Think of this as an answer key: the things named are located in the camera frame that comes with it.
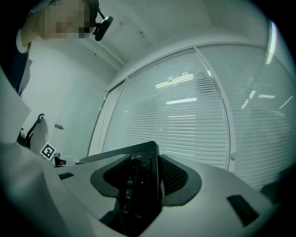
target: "button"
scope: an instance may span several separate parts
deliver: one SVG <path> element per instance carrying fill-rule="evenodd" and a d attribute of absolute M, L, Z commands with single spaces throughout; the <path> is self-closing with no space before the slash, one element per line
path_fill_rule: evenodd
<path fill-rule="evenodd" d="M 135 206 L 133 217 L 137 220 L 143 220 L 144 216 L 144 207 L 143 206 Z"/>
<path fill-rule="evenodd" d="M 131 200 L 131 194 L 133 193 L 133 190 L 130 188 L 126 188 L 124 191 L 124 199 L 130 201 Z"/>
<path fill-rule="evenodd" d="M 150 185 L 151 183 L 151 174 L 147 175 L 147 185 Z"/>
<path fill-rule="evenodd" d="M 137 183 L 138 183 L 139 187 L 142 187 L 142 188 L 146 187 L 146 185 L 147 185 L 147 175 L 146 174 L 140 175 Z"/>
<path fill-rule="evenodd" d="M 148 170 L 148 160 L 141 161 L 140 171 L 147 171 Z"/>
<path fill-rule="evenodd" d="M 128 214 L 130 211 L 130 205 L 127 204 L 127 203 L 124 203 L 122 206 L 121 206 L 121 213 L 122 214 Z"/>
<path fill-rule="evenodd" d="M 140 167 L 140 163 L 138 162 L 138 160 L 133 160 L 131 162 L 131 171 L 133 173 L 139 172 L 139 167 Z"/>
<path fill-rule="evenodd" d="M 140 152 L 136 152 L 136 153 L 133 153 L 131 154 L 131 160 L 134 160 L 134 159 L 142 159 L 144 158 L 146 155 L 146 151 L 143 150 L 143 151 L 140 151 Z"/>
<path fill-rule="evenodd" d="M 131 154 L 131 160 L 135 159 L 136 158 L 136 154 Z"/>
<path fill-rule="evenodd" d="M 152 163 L 152 160 L 148 160 L 148 166 L 147 166 L 147 170 L 148 171 L 151 171 L 151 163 Z"/>
<path fill-rule="evenodd" d="M 126 182 L 126 185 L 133 186 L 136 184 L 136 182 L 137 182 L 137 175 L 134 175 L 134 176 L 131 175 L 129 176 L 129 179 Z"/>
<path fill-rule="evenodd" d="M 136 213 L 135 214 L 135 218 L 142 219 L 143 218 L 143 215 L 141 213 Z"/>

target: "cable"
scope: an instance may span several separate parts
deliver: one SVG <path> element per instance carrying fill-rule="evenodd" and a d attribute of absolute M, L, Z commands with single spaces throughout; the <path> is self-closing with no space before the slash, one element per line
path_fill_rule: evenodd
<path fill-rule="evenodd" d="M 72 157 L 77 163 L 79 163 L 79 161 L 77 161 L 73 156 L 63 156 L 63 157 L 61 157 L 60 159 L 62 160 L 62 159 L 65 158 L 65 157 Z"/>

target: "window blind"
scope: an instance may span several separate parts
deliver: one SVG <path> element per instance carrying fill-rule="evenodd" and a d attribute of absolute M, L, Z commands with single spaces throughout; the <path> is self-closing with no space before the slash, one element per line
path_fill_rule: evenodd
<path fill-rule="evenodd" d="M 253 188 L 277 181 L 296 157 L 296 84 L 279 60 L 247 45 L 199 50 L 227 93 L 236 133 L 234 174 Z"/>
<path fill-rule="evenodd" d="M 161 154 L 225 168 L 225 107 L 210 71 L 192 50 L 130 76 L 115 107 L 103 152 L 155 141 Z"/>

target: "person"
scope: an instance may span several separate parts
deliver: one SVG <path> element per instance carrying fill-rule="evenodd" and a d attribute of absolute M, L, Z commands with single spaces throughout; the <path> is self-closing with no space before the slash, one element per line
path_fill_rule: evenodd
<path fill-rule="evenodd" d="M 19 95 L 22 94 L 30 77 L 29 50 L 32 41 L 38 37 L 43 40 L 85 37 L 95 27 L 99 8 L 98 0 L 21 2 L 25 3 L 18 6 L 15 25 L 10 23 L 2 29 L 6 34 L 2 39 L 5 52 L 0 57 L 0 65 Z"/>

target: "black trim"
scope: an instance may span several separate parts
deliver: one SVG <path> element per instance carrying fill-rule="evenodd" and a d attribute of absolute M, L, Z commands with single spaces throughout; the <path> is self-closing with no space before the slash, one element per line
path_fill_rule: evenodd
<path fill-rule="evenodd" d="M 227 197 L 228 202 L 231 204 L 236 214 L 244 224 L 247 226 L 258 218 L 258 214 L 251 208 L 251 206 L 240 195 L 233 195 Z"/>
<path fill-rule="evenodd" d="M 59 175 L 59 177 L 60 177 L 61 180 L 70 178 L 72 176 L 74 176 L 74 174 L 72 174 L 72 173 L 64 173 L 64 174 Z"/>
<path fill-rule="evenodd" d="M 147 143 L 142 143 L 142 144 L 138 144 L 138 145 L 134 145 L 134 146 L 130 146 L 130 147 L 125 147 L 125 148 L 121 148 L 121 149 L 117 149 L 117 150 L 112 150 L 112 151 L 108 151 L 108 152 L 104 152 L 101 154 L 97 154 L 97 155 L 88 156 L 86 158 L 83 158 L 79 161 L 79 164 L 89 163 L 89 162 L 93 162 L 93 161 L 99 161 L 99 160 L 103 160 L 103 159 L 106 159 L 106 158 L 109 158 L 112 156 L 136 153 L 138 151 L 145 150 L 145 149 L 153 147 L 153 146 L 158 147 L 158 145 L 155 142 L 147 142 Z"/>
<path fill-rule="evenodd" d="M 121 84 L 123 84 L 125 82 L 125 79 L 122 81 L 122 82 L 120 82 L 119 84 L 117 84 L 115 87 L 113 87 L 110 91 L 109 91 L 109 93 L 112 91 L 112 90 L 114 90 L 114 89 L 116 89 L 117 87 L 119 87 Z"/>

